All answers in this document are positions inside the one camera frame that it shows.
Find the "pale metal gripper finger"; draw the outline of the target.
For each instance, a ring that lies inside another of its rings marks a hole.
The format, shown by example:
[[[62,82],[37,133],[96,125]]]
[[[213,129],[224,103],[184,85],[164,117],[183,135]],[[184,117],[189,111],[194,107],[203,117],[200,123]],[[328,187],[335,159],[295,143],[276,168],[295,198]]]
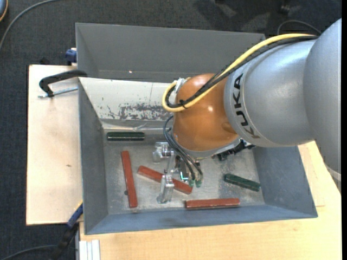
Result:
[[[172,194],[174,190],[174,182],[171,175],[163,175],[160,180],[160,192],[157,197],[157,202],[159,204],[165,204],[170,202],[172,199]]]
[[[154,163],[158,163],[162,159],[171,157],[173,153],[174,149],[168,144],[168,142],[156,142],[155,150],[152,153],[152,160]]]

